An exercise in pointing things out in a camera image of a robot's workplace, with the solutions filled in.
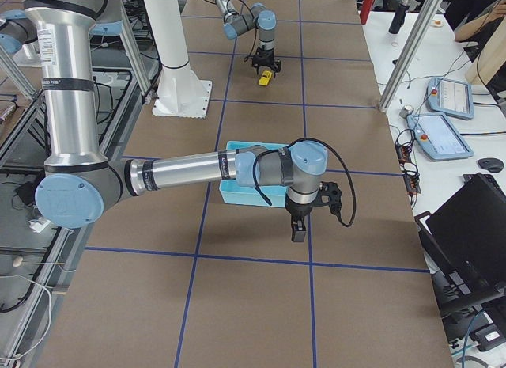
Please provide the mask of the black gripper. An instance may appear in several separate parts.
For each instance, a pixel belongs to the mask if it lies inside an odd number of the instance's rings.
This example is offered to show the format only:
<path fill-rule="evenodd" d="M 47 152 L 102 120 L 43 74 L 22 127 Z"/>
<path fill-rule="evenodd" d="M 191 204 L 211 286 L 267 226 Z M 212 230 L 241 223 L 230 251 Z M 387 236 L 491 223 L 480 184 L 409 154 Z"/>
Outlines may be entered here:
<path fill-rule="evenodd" d="M 285 209 L 291 217 L 291 242 L 304 242 L 307 234 L 305 218 L 311 213 L 313 204 L 296 203 L 291 199 L 287 199 Z"/>
<path fill-rule="evenodd" d="M 273 78 L 276 78 L 277 73 L 281 72 L 281 60 L 275 59 L 273 48 L 265 49 L 264 47 L 257 47 L 252 56 L 251 66 L 255 69 L 256 74 L 259 74 L 262 66 L 270 66 Z"/>

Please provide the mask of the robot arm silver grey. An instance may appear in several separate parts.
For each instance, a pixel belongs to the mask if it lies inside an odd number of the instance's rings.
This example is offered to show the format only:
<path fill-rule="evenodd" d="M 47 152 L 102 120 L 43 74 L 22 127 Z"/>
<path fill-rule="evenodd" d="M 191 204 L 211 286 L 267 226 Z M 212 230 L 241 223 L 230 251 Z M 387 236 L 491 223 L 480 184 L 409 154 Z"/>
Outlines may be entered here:
<path fill-rule="evenodd" d="M 275 57 L 277 18 L 273 11 L 262 3 L 248 6 L 243 0 L 210 0 L 220 11 L 226 38 L 235 40 L 239 36 L 255 31 L 255 40 L 244 62 L 250 61 L 258 74 L 262 67 L 273 77 L 281 72 L 281 60 Z"/>
<path fill-rule="evenodd" d="M 200 80 L 191 69 L 177 0 L 143 1 L 162 65 L 153 114 L 205 117 L 212 82 Z M 212 1 L 225 16 L 228 39 L 258 30 L 260 49 L 253 62 L 278 72 L 274 12 L 254 4 L 249 15 L 234 14 L 229 2 Z M 253 187 L 268 206 L 272 202 L 261 187 L 287 187 L 285 209 L 291 214 L 294 242 L 304 241 L 304 220 L 313 207 L 331 208 L 333 194 L 339 207 L 337 185 L 321 182 L 330 146 L 313 138 L 297 139 L 278 150 L 253 145 L 169 159 L 109 161 L 99 145 L 89 41 L 90 35 L 119 35 L 127 29 L 122 0 L 23 0 L 23 6 L 21 17 L 1 19 L 1 29 L 10 20 L 28 20 L 36 29 L 29 30 L 28 41 L 36 37 L 39 44 L 51 154 L 35 202 L 55 225 L 78 229 L 121 200 L 218 180 Z"/>

